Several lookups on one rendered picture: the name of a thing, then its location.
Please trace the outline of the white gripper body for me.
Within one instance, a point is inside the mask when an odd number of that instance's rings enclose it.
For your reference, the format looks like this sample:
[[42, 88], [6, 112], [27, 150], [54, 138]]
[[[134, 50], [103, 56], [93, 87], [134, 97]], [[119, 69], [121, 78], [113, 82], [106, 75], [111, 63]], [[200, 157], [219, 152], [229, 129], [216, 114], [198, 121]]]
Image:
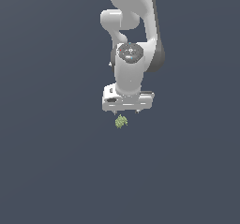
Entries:
[[112, 83], [104, 87], [102, 97], [102, 110], [107, 111], [127, 111], [144, 110], [152, 107], [155, 93], [152, 91], [141, 91], [134, 96], [118, 95], [115, 91], [115, 84]]

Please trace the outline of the small green lumpy object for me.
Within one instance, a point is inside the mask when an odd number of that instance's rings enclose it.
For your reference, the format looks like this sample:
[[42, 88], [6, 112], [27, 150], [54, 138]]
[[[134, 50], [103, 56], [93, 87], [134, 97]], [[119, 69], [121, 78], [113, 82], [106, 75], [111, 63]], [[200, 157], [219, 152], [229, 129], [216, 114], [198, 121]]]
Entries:
[[121, 128], [123, 125], [127, 125], [127, 124], [128, 124], [128, 120], [125, 116], [119, 115], [115, 120], [115, 126], [117, 128]]

